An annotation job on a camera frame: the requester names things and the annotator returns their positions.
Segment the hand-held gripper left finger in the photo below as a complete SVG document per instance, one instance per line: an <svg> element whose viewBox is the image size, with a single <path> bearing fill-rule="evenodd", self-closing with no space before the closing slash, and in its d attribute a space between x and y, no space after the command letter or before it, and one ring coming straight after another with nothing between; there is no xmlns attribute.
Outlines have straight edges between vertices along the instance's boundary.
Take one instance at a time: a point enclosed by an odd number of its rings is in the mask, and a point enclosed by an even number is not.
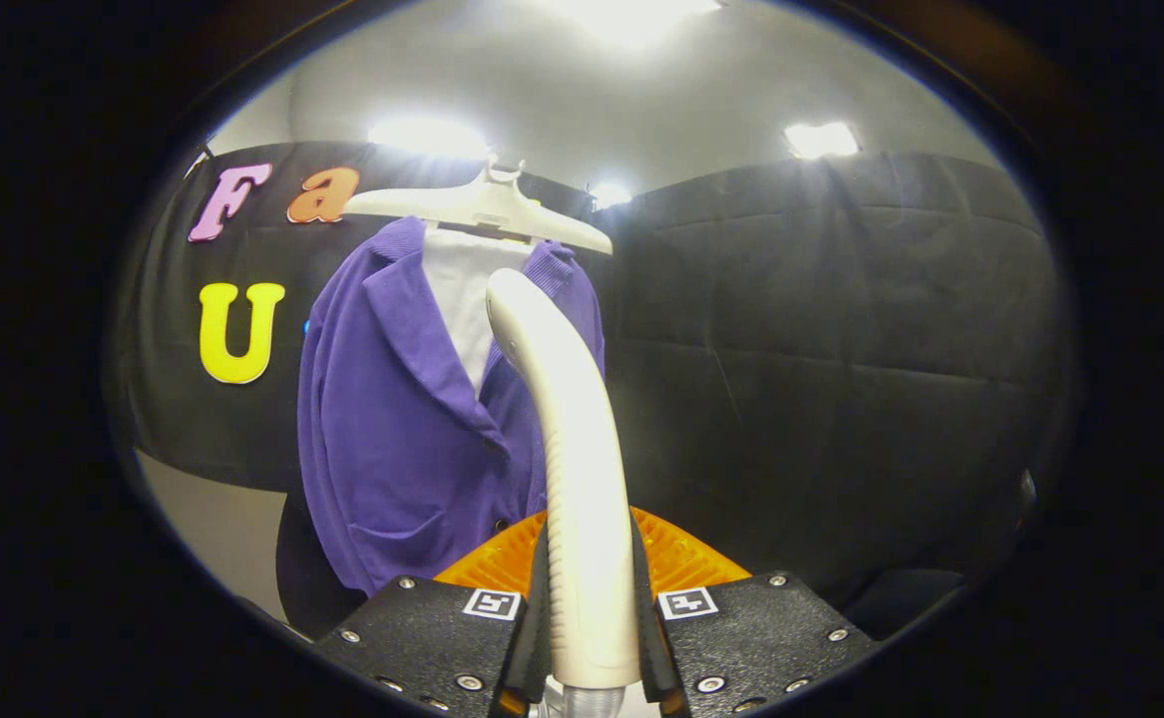
<svg viewBox="0 0 1164 718"><path fill-rule="evenodd" d="M312 648L423 715L544 717L545 519L523 519L434 580L395 577Z"/></svg>

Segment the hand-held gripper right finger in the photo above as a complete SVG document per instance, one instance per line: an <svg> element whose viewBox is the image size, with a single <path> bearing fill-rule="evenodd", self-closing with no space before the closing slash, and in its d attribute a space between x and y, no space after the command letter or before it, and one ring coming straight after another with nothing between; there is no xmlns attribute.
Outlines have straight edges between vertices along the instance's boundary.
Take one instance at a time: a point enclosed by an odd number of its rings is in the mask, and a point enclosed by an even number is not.
<svg viewBox="0 0 1164 718"><path fill-rule="evenodd" d="M747 573L650 511L633 529L643 695L659 717L755 715L882 649L792 573Z"/></svg>

